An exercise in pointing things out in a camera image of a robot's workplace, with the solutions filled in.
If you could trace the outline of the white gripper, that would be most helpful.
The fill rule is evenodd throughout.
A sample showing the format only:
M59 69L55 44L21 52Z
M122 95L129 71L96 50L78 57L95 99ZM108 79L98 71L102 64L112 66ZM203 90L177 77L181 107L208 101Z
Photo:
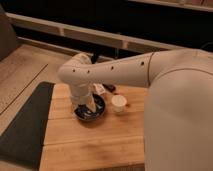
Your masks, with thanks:
M85 105L91 111L96 110L91 86L89 84L70 85L69 88L70 99L74 109L76 109L79 105Z

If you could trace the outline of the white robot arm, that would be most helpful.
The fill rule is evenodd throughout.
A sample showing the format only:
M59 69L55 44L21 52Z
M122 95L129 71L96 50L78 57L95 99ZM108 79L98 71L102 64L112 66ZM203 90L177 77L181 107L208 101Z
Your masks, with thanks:
M90 83L146 87L145 170L213 171L213 53L186 48L97 64L80 53L58 74L77 104L88 101Z

